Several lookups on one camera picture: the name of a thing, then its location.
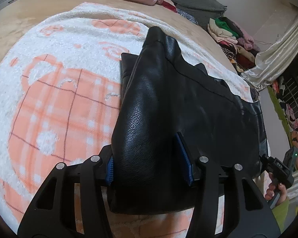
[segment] silver bolt head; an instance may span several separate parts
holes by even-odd
[[[100,159],[100,157],[98,155],[94,155],[91,157],[92,162],[97,162],[99,159]]]
[[[200,161],[201,161],[202,163],[206,163],[206,162],[208,162],[208,158],[205,157],[205,156],[201,156],[201,157],[200,157]]]
[[[65,164],[64,164],[64,163],[58,163],[58,164],[56,165],[56,169],[59,169],[59,170],[61,170],[61,169],[63,169],[63,168],[64,168],[64,166],[65,166]]]
[[[241,171],[243,169],[242,165],[240,165],[240,164],[235,164],[234,168],[238,171]]]

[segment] white towel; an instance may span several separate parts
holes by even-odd
[[[30,201],[34,195],[29,192],[21,178],[25,171],[24,167],[18,166],[19,175],[17,175],[16,166],[14,164],[13,168],[8,152],[13,117],[17,113],[17,105],[25,94],[21,83],[22,74],[34,58],[50,55],[49,61],[56,58],[61,62],[65,72],[73,72],[67,69],[84,69],[112,82],[120,83],[120,54],[129,52],[138,55],[148,28],[152,26],[160,27],[167,35],[178,41],[182,55],[188,63],[192,65],[203,63],[210,76],[225,80],[233,94],[252,102],[250,88],[242,78],[226,69],[205,49],[165,22],[136,11],[83,3],[71,11],[54,15],[33,27],[10,49],[0,63],[0,183],[4,181],[26,201]],[[43,60],[38,62],[27,77],[27,85],[37,82],[47,74],[53,76],[55,65],[57,66],[58,63],[53,66]],[[72,83],[73,87],[77,88],[78,83],[70,78],[65,78],[57,85],[61,87],[67,83]],[[116,93],[109,93],[109,95],[115,96]],[[88,122],[91,126],[95,124],[97,123]],[[51,147],[47,147],[45,151],[42,150],[44,156],[53,151],[58,139],[53,133],[46,132],[46,134],[51,134],[49,139]],[[44,176],[34,175],[33,180],[30,181],[40,185],[44,178]],[[19,221],[13,215],[12,208],[5,203],[2,190],[0,190],[0,214],[16,232]]]

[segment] leather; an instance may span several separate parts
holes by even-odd
[[[172,149],[181,132],[189,149],[254,178],[268,155],[259,102],[233,95],[225,81],[192,66],[175,39],[151,27],[139,56],[122,54],[122,104],[112,135],[113,212],[161,214],[194,206]]]

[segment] bed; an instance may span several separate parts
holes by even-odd
[[[206,50],[216,61],[223,65],[227,70],[231,71],[231,74],[237,76],[235,69],[232,64],[227,59],[226,55],[223,53],[221,48],[214,42],[214,40],[205,32],[200,26],[197,26],[180,14],[174,13],[162,6],[146,6],[142,4],[137,4],[133,2],[123,1],[123,0],[18,0],[15,3],[7,6],[0,11],[0,63],[4,59],[8,51],[14,46],[14,44],[24,36],[32,27],[36,26],[43,20],[56,15],[61,12],[66,12],[72,10],[74,7],[84,3],[96,3],[101,5],[106,5],[112,8],[120,8],[130,11],[136,11],[143,13],[157,20],[161,20],[171,27],[175,28],[182,35],[193,40],[198,46]],[[4,180],[0,180],[0,183],[5,185]],[[13,196],[13,190],[6,190],[5,192],[10,192],[10,196]],[[188,210],[185,212],[177,213],[178,215],[167,215],[165,214],[159,226],[152,233],[152,228],[150,220],[146,216],[123,216],[110,214],[108,217],[112,222],[116,224],[115,233],[116,237],[132,237],[129,232],[131,230],[137,229],[139,221],[147,221],[143,225],[144,237],[159,237],[162,235],[170,235],[174,233],[175,235],[186,232],[188,227],[189,219],[191,218],[192,211]],[[16,232],[17,223],[15,219],[11,216],[2,216],[7,224],[12,227]],[[172,226],[175,218],[181,218],[181,224],[174,227]],[[126,225],[121,223],[128,223],[130,226],[127,228]]]
[[[123,0],[18,0],[0,11],[0,61],[30,28],[52,15],[69,11],[83,2],[138,11],[162,20],[205,48],[227,69],[236,72],[221,48],[201,27],[162,6],[147,6]]]

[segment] hand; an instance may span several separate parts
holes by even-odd
[[[273,173],[268,173],[269,175],[269,178],[273,181],[274,180],[274,175]],[[271,200],[275,193],[276,189],[276,186],[273,184],[273,183],[270,183],[269,186],[268,186],[268,189],[266,191],[266,195],[265,195],[265,199],[268,201],[268,200]],[[280,194],[280,197],[279,197],[279,200],[277,201],[276,203],[276,206],[279,206],[280,204],[282,204],[286,198],[287,198],[287,189],[286,189],[286,186],[283,185],[282,183],[279,183],[278,184],[278,189],[280,190],[281,194]]]

